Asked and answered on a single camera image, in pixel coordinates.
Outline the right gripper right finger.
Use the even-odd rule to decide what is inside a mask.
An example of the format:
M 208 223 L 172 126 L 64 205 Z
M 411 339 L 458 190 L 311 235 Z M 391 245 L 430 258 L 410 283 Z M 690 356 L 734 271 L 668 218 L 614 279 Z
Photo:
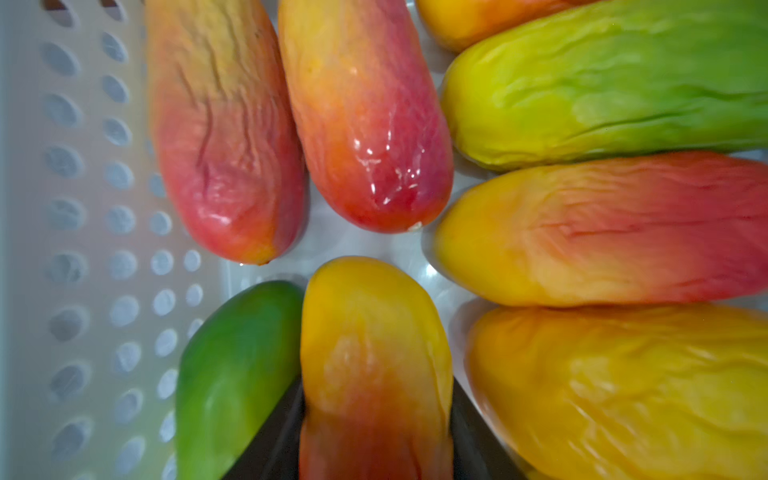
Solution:
M 454 380 L 450 431 L 455 480 L 525 480 L 461 384 Z

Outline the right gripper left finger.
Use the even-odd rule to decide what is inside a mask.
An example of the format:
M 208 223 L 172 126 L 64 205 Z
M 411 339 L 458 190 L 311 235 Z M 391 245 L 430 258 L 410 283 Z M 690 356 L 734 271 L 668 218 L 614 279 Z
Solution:
M 305 401 L 302 380 L 289 386 L 223 480 L 298 480 Z

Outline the red orange long mango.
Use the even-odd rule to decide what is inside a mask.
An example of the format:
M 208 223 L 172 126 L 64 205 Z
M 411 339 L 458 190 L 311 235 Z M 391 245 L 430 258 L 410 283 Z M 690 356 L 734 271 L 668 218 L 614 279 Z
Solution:
M 694 151 L 518 170 L 464 193 L 433 251 L 509 306 L 753 295 L 767 287 L 767 167 Z

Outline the red yellow mango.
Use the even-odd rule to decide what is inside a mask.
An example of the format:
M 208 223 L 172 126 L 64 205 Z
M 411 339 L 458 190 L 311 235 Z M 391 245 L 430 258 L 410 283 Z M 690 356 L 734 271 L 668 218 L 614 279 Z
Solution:
M 453 187 L 451 139 L 402 1 L 283 1 L 278 36 L 311 179 L 352 224 L 431 223 Z

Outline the green yellow mango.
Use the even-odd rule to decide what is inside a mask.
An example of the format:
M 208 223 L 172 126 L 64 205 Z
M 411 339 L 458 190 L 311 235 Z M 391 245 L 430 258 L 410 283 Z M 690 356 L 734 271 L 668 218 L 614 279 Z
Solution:
M 448 68 L 455 148 L 495 171 L 767 145 L 763 1 L 601 1 L 479 42 Z

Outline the white perforated plastic basket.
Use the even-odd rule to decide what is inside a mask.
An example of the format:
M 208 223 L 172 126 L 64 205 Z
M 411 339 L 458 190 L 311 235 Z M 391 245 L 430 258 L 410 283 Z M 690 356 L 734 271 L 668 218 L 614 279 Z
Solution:
M 712 152 L 767 167 L 763 149 L 647 155 L 484 168 L 454 146 L 441 104 L 460 53 L 437 44 L 406 4 L 452 144 L 450 198 L 429 224 L 403 233 L 362 229 L 337 214 L 311 179 L 290 100 L 278 6 L 275 29 L 301 143 L 307 214 L 292 246 L 263 265 L 222 258 L 188 233 L 166 192 L 149 130 L 149 1 L 5 1 L 1 5 L 1 475 L 5 479 L 180 479 L 175 394 L 180 359 L 203 323 L 257 284 L 304 291 L 327 262 L 377 259 L 429 294 L 445 329 L 453 376 L 526 479 L 551 479 L 522 460 L 481 410 L 465 370 L 472 325 L 498 308 L 722 304 L 767 316 L 767 287 L 686 303 L 509 306 L 483 298 L 440 267 L 436 228 L 468 190 L 518 170 Z

